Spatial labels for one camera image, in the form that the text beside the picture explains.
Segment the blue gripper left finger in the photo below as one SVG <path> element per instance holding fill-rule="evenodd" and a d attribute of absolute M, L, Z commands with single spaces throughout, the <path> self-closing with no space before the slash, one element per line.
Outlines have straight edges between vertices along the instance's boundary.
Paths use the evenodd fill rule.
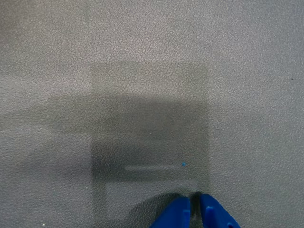
<path fill-rule="evenodd" d="M 190 199 L 178 197 L 161 212 L 150 228 L 189 228 L 190 216 Z"/>

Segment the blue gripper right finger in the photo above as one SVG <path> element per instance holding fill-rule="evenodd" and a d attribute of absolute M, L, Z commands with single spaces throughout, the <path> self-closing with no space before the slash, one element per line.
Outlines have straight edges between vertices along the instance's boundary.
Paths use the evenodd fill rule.
<path fill-rule="evenodd" d="M 200 195 L 200 212 L 204 228 L 240 228 L 234 218 L 211 195 Z"/>

